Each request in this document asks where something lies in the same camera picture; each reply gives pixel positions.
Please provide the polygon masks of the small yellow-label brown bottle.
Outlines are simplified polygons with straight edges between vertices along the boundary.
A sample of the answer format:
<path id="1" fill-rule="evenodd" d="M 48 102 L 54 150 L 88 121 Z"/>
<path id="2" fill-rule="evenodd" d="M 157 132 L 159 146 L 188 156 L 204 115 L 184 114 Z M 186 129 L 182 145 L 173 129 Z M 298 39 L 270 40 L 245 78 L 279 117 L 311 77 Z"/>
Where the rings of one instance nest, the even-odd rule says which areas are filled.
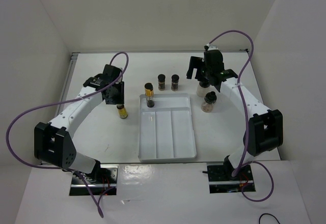
<path id="1" fill-rule="evenodd" d="M 126 119 L 128 117 L 128 112 L 127 112 L 127 110 L 125 108 L 125 105 L 124 104 L 117 104 L 116 107 L 117 107 L 117 110 L 118 110 L 119 117 L 121 119 Z"/>

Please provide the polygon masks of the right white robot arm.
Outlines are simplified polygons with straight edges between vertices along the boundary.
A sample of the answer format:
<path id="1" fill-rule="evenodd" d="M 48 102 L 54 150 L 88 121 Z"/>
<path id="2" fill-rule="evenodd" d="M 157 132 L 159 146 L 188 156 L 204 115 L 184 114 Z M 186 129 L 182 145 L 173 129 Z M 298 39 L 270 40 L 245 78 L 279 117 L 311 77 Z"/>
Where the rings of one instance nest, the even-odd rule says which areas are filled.
<path id="1" fill-rule="evenodd" d="M 203 57 L 190 58 L 186 77 L 214 87 L 244 115 L 246 122 L 243 144 L 223 163 L 224 176 L 234 180 L 256 156 L 283 144 L 283 115 L 260 102 L 233 70 L 225 69 L 223 55 L 216 46 L 207 44 L 204 48 Z"/>

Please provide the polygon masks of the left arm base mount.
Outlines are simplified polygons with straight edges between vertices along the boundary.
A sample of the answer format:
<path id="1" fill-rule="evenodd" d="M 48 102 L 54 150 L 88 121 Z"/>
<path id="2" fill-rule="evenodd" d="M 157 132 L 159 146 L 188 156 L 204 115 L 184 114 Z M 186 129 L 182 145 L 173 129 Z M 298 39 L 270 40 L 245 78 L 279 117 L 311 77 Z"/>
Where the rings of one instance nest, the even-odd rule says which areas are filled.
<path id="1" fill-rule="evenodd" d="M 117 194 L 117 180 L 118 180 L 118 169 L 117 164 L 103 164 L 102 169 L 105 169 L 106 175 L 101 176 L 99 180 L 91 179 L 85 174 L 82 174 L 84 180 L 87 182 L 92 194 L 94 196 L 100 195 L 116 195 Z M 89 192 L 84 182 L 73 173 L 71 184 L 70 184 L 70 196 L 87 196 Z"/>

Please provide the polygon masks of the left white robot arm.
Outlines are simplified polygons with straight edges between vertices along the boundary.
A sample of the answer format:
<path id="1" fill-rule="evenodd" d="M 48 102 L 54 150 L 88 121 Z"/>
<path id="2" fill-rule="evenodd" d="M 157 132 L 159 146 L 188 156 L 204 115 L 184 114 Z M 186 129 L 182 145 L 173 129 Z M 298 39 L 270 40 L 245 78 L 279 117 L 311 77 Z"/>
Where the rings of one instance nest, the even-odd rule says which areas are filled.
<path id="1" fill-rule="evenodd" d="M 84 82 L 76 101 L 48 123 L 36 125 L 34 156 L 63 170 L 83 173 L 90 183 L 106 179 L 108 171 L 101 168 L 100 161 L 78 153 L 72 141 L 84 119 L 102 102 L 124 104 L 124 81 L 120 68 L 105 65 L 102 73 Z"/>

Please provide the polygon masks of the black-cap spice jar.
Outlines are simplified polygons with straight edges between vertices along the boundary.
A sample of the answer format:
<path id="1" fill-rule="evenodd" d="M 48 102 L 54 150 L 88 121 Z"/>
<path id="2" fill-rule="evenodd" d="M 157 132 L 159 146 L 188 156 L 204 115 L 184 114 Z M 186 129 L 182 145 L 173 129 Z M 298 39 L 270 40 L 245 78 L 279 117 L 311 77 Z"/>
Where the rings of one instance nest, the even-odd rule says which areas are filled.
<path id="1" fill-rule="evenodd" d="M 177 91 L 179 85 L 179 76 L 177 74 L 173 74 L 171 77 L 171 90 Z"/>
<path id="2" fill-rule="evenodd" d="M 166 80 L 166 76 L 164 74 L 159 74 L 158 77 L 158 89 L 160 91 L 164 91 L 165 90 L 165 80 Z"/>

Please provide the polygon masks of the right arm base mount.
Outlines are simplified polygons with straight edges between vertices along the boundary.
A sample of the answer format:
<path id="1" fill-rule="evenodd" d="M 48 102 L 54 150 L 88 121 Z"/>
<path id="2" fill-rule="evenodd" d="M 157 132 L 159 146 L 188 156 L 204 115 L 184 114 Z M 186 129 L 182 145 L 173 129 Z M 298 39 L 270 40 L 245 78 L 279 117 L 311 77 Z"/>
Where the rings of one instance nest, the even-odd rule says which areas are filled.
<path id="1" fill-rule="evenodd" d="M 245 166 L 235 178 L 227 175 L 222 164 L 207 164 L 202 171 L 208 178 L 209 192 L 238 193 L 244 187 L 244 192 L 255 192 L 254 178 L 250 166 Z"/>

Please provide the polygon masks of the tall yellow-label glass bottle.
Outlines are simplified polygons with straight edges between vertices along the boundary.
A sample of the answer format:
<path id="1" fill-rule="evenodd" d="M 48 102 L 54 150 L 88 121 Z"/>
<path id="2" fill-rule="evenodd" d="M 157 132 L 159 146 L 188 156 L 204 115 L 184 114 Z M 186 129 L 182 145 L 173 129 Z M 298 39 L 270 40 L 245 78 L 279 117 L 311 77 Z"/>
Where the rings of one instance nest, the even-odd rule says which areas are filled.
<path id="1" fill-rule="evenodd" d="M 149 108 L 154 107 L 154 92 L 153 92 L 153 85 L 152 83 L 146 83 L 144 85 L 145 88 L 145 97 L 146 97 L 146 103 Z"/>

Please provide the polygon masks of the white-powder shaker bottle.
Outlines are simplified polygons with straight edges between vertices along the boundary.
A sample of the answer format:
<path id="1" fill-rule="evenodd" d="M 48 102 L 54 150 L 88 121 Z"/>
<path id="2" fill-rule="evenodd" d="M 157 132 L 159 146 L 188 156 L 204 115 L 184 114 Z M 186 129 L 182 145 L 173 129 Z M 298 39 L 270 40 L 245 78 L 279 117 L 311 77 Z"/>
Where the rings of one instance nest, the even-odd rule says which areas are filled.
<path id="1" fill-rule="evenodd" d="M 197 86 L 197 95 L 199 97 L 204 97 L 210 90 L 210 84 L 207 81 L 200 81 Z"/>

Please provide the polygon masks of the brown-powder shaker bottle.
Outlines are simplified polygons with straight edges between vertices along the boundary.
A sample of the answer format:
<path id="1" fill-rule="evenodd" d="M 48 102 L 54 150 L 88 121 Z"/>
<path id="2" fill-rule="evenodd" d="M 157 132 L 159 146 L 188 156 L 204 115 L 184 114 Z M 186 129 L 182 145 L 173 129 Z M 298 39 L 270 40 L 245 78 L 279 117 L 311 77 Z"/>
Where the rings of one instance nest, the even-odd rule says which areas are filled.
<path id="1" fill-rule="evenodd" d="M 216 101 L 217 101 L 217 96 L 214 91 L 207 93 L 204 97 L 203 103 L 201 104 L 202 111 L 205 113 L 212 112 Z"/>

